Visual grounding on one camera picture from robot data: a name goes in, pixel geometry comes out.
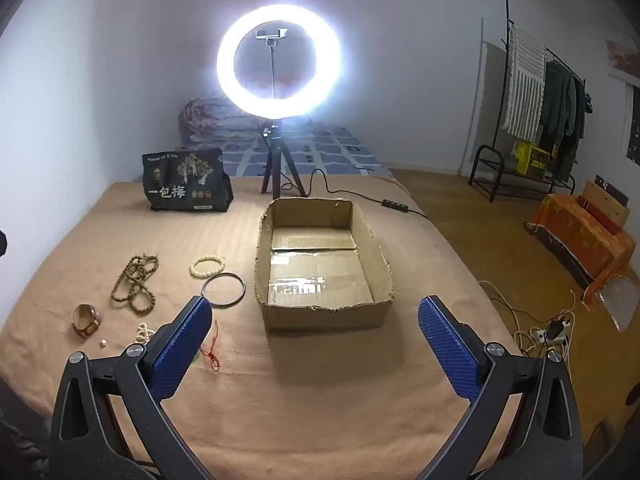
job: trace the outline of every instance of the clothing rack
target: clothing rack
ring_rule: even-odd
[[[569,185],[569,184],[567,184],[565,182],[562,182],[561,180],[558,180],[556,178],[556,173],[554,173],[554,174],[546,174],[545,173],[545,176],[542,177],[542,178],[537,178],[537,177],[533,177],[533,176],[529,176],[529,175],[524,175],[524,174],[518,173],[517,171],[510,170],[509,168],[506,167],[506,165],[504,163],[504,157],[502,156],[502,153],[495,148],[495,142],[498,139],[498,132],[500,131],[500,120],[502,119],[502,112],[504,110],[504,97],[505,97],[505,94],[506,94],[506,91],[507,91],[507,78],[508,78],[508,73],[509,73],[509,48],[510,48],[510,37],[511,37],[511,25],[515,25],[515,23],[510,18],[510,15],[509,15],[509,1],[508,0],[506,1],[506,8],[507,8],[507,21],[506,21],[506,24],[507,24],[507,41],[502,40],[502,42],[504,43],[504,45],[506,47],[506,56],[505,56],[505,59],[504,59],[504,78],[502,80],[502,97],[500,98],[500,111],[498,112],[498,119],[497,119],[496,124],[495,124],[494,140],[492,141],[491,145],[483,144],[482,146],[478,147],[478,150],[476,151],[476,157],[474,159],[474,165],[473,165],[473,168],[471,169],[471,175],[469,176],[468,184],[470,186],[473,186],[473,184],[476,184],[476,186],[478,186],[484,192],[488,193],[489,202],[493,202],[496,196],[511,196],[511,197],[516,197],[516,198],[527,198],[527,199],[530,199],[530,200],[540,200],[546,194],[553,193],[555,187],[561,187],[563,189],[568,189],[571,192],[571,194],[573,194],[574,191],[575,191],[575,179],[571,175],[569,175],[569,178],[571,179],[572,184]],[[577,73],[575,73],[571,69],[571,67],[569,67],[567,65],[567,63],[562,61],[562,59],[560,59],[556,55],[556,53],[553,52],[551,49],[545,47],[545,50],[549,54],[551,54],[555,60],[557,60],[559,63],[561,63],[567,70],[569,70],[575,77],[577,77],[579,80],[581,80],[583,82],[583,84],[586,86],[586,79],[582,79],[580,76],[578,76]],[[487,158],[481,158],[482,152],[484,150],[489,150],[490,152],[495,153],[495,155],[497,155],[499,157],[499,160],[490,160],[490,159],[487,159]],[[479,163],[482,163],[484,166],[489,167],[491,170],[493,170],[495,172],[495,179],[494,180],[486,180],[486,179],[482,179],[482,178],[476,178],[476,171],[478,170],[478,164]],[[534,182],[539,182],[540,184],[549,185],[549,189],[548,190],[542,190],[542,189],[537,189],[537,188],[532,188],[532,187],[527,187],[527,186],[520,186],[518,184],[505,184],[505,183],[502,182],[502,177],[505,174],[508,174],[508,175],[511,175],[511,176],[516,176],[516,177],[519,177],[519,178],[524,179],[524,180],[532,180]],[[500,188],[507,188],[507,189],[513,189],[513,190],[518,190],[518,191],[509,192],[508,190],[505,190],[505,191],[501,192]]]

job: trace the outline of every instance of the blue gripper pad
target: blue gripper pad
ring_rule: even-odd
[[[437,296],[420,302],[418,325],[455,392],[474,402],[482,389],[478,362],[438,306],[439,302]]]
[[[209,301],[200,298],[151,367],[149,392],[160,402],[174,396],[211,328]]]

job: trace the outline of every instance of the screw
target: screw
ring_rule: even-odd
[[[82,354],[82,352],[73,352],[69,357],[69,362],[74,365],[82,361],[83,357],[84,355]]]
[[[127,355],[129,357],[138,357],[143,351],[145,351],[145,348],[142,345],[131,345],[127,348]]]
[[[486,346],[486,350],[489,352],[489,354],[495,355],[498,357],[501,357],[504,355],[504,347],[498,343],[489,343]]]
[[[560,361],[562,361],[562,356],[560,355],[560,352],[556,350],[550,350],[549,352],[546,353],[546,356],[555,363],[559,363]]]

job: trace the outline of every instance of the plastic bag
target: plastic bag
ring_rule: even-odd
[[[596,292],[596,297],[611,314],[618,332],[624,332],[640,301],[640,286],[631,283],[626,276],[615,276]]]
[[[142,186],[151,209],[225,212],[234,199],[222,150],[147,153]]]

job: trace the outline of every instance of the cardboard box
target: cardboard box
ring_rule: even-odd
[[[375,328],[393,285],[357,205],[279,198],[260,222],[255,295],[268,330]]]
[[[605,215],[599,207],[593,205],[593,202],[589,202],[585,197],[580,195],[578,197],[578,204],[587,210],[591,216],[593,216],[598,222],[600,222],[604,227],[613,235],[620,234],[622,232],[622,227],[616,225],[616,223]]]
[[[604,189],[596,186],[591,180],[587,180],[584,184],[582,196],[585,200],[593,203],[593,205],[600,209],[615,225],[619,227],[625,226],[626,220],[629,218],[629,208],[624,207],[609,193],[604,191]]]

